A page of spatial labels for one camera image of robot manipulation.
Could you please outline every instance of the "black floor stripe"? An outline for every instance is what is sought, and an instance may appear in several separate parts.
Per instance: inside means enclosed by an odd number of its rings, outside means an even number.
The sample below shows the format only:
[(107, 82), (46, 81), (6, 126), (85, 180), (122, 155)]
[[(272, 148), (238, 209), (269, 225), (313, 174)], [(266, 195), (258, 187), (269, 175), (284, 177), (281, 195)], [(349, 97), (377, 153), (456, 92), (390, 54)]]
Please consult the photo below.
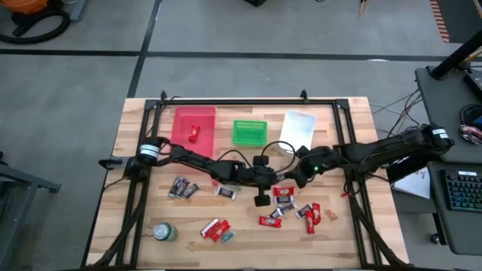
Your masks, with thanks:
[(22, 50), (0, 49), (0, 55), (26, 56), (139, 56), (138, 51), (107, 51), (107, 50)]
[(228, 59), (313, 59), (313, 60), (374, 60), (440, 62), (446, 56), (397, 56), (330, 53), (234, 53), (234, 52), (147, 52), (147, 57), (172, 58), (228, 58)]
[(152, 8), (151, 19), (149, 20), (148, 29), (145, 32), (144, 41), (142, 42), (141, 54), (137, 59), (136, 68), (134, 69), (133, 78), (129, 85), (129, 92), (127, 92), (127, 98), (134, 98), (136, 96), (137, 86), (139, 85), (139, 79), (141, 77), (142, 68), (144, 67), (145, 57), (149, 49), (149, 44), (152, 39), (152, 32), (156, 26), (157, 15), (159, 14), (160, 3), (162, 0), (156, 0), (154, 7)]

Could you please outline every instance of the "concrete floor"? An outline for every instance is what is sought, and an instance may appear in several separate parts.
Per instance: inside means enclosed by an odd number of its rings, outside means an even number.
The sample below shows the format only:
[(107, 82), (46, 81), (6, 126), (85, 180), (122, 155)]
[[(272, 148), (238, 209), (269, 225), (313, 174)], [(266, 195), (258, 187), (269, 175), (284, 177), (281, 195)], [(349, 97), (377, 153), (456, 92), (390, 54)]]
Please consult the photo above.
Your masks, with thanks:
[[(139, 51), (154, 3), (92, 0), (84, 19), (55, 40), (0, 43), (0, 49)], [(358, 9), (353, 0), (268, 0), (261, 8), (241, 0), (163, 0), (147, 45), (150, 51), (420, 56), (419, 62), (148, 57), (136, 97), (158, 97), (161, 90), (170, 96), (296, 96), (306, 89), (310, 96), (368, 96), (385, 105), (416, 89), (415, 68), (436, 65), (424, 56), (446, 56), (458, 47), (440, 39), (429, 0), (372, 0), (361, 17)], [(13, 28), (7, 14), (0, 8), (3, 33)], [(55, 22), (50, 18), (32, 33)], [(57, 195), (38, 193), (15, 265), (80, 265), (105, 176), (97, 160), (111, 153), (136, 62), (0, 55), (0, 150), (12, 166), (63, 184)], [(421, 104), (412, 115), (427, 121)], [(397, 117), (383, 112), (374, 119), (377, 128), (390, 129)], [(428, 242), (435, 231), (431, 217), (399, 214), (410, 262), (480, 269), (481, 257), (457, 256)]]

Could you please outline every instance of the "red candy wrapper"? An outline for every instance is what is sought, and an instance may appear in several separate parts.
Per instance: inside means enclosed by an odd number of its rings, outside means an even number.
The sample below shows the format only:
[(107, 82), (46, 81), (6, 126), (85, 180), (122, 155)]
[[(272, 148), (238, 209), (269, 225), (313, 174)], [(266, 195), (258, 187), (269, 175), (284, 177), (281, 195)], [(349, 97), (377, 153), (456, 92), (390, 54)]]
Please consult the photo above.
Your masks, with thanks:
[(201, 230), (201, 236), (203, 236), (204, 239), (210, 237), (220, 226), (221, 222), (219, 221), (219, 218), (213, 219), (207, 226), (204, 227), (204, 229)]
[(223, 221), (221, 226), (209, 237), (211, 237), (214, 242), (217, 242), (221, 238), (221, 236), (223, 236), (227, 232), (227, 230), (229, 230), (229, 228), (229, 223), (227, 221)]
[(330, 218), (331, 221), (336, 220), (338, 216), (333, 213), (331, 210), (325, 210), (325, 214)]
[(259, 224), (270, 227), (281, 227), (281, 218), (259, 217)]
[(200, 127), (193, 125), (193, 129), (191, 130), (191, 134), (189, 135), (189, 142), (196, 143), (197, 134), (199, 134)]
[(294, 194), (294, 187), (273, 187), (273, 196), (291, 196)]
[(314, 234), (315, 233), (315, 226), (313, 225), (313, 218), (314, 214), (313, 211), (308, 211), (306, 214), (307, 217), (307, 229), (308, 229), (308, 234)]
[(322, 213), (318, 203), (313, 203), (313, 223), (318, 225), (322, 222)]

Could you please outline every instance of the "keyboard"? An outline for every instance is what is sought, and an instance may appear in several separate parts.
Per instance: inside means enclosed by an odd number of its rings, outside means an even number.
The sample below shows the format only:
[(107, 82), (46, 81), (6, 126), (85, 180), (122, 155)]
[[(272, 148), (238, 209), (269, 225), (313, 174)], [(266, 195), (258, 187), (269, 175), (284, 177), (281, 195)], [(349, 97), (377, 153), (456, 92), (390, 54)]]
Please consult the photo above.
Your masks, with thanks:
[(476, 172), (443, 170), (448, 209), (482, 212), (482, 175)]

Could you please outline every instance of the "wooden table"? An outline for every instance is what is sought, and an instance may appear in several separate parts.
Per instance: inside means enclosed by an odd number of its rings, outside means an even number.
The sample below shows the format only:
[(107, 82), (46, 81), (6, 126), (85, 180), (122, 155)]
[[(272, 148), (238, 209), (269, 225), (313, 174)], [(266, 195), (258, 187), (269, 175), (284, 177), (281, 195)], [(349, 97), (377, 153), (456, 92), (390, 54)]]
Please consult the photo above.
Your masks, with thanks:
[[(144, 99), (128, 99), (114, 146), (113, 155), (135, 154), (139, 128), (144, 108)], [(352, 121), (358, 142), (377, 140), (374, 121), (368, 99), (349, 98)], [(265, 120), (268, 122), (268, 141), (279, 139), (285, 112), (288, 109), (314, 114), (317, 117), (312, 146), (337, 144), (333, 111), (327, 105), (219, 105), (216, 106), (214, 157), (231, 148), (242, 151), (251, 160), (261, 152), (260, 148), (239, 148), (231, 143), (233, 121), (237, 119)], [(168, 106), (161, 116), (159, 135), (170, 137), (175, 106)], [(345, 123), (344, 135), (348, 142)], [(283, 154), (277, 146), (269, 149), (270, 166), (280, 169), (287, 165), (290, 156)], [(238, 159), (236, 154), (225, 159)], [(377, 174), (386, 176), (384, 171)], [(122, 170), (113, 170), (106, 184), (121, 177)], [(167, 196), (175, 177), (182, 175), (201, 186), (190, 200), (170, 199)], [(330, 221), (322, 215), (316, 234), (308, 235), (305, 221), (296, 218), (294, 211), (282, 217), (282, 228), (275, 229), (258, 225), (260, 215), (268, 215), (274, 205), (255, 207), (253, 196), (257, 189), (243, 187), (236, 200), (216, 196), (210, 177), (186, 166), (170, 164), (156, 168), (151, 175), (148, 204), (139, 250), (138, 268), (155, 269), (302, 269), (359, 267), (355, 246), (352, 217), (348, 199), (341, 198), (344, 183), (343, 171), (331, 170), (317, 175), (304, 189), (295, 188), (298, 208), (307, 203), (318, 202), (322, 211), (330, 209), (338, 219)], [(282, 186), (296, 186), (294, 181), (284, 181)], [(389, 184), (378, 179), (367, 182), (375, 226), (389, 247), (402, 260), (408, 262), (404, 240), (401, 235), (395, 205)], [(100, 258), (118, 234), (126, 205), (128, 181), (122, 181), (104, 192), (91, 242), (87, 263)], [(226, 219), (237, 235), (231, 243), (222, 245), (200, 236), (200, 230), (213, 218)], [(152, 228), (160, 222), (170, 222), (178, 230), (175, 242), (160, 242), (152, 237)], [(368, 235), (364, 232), (367, 253), (370, 253)], [(128, 239), (126, 255), (130, 255)]]

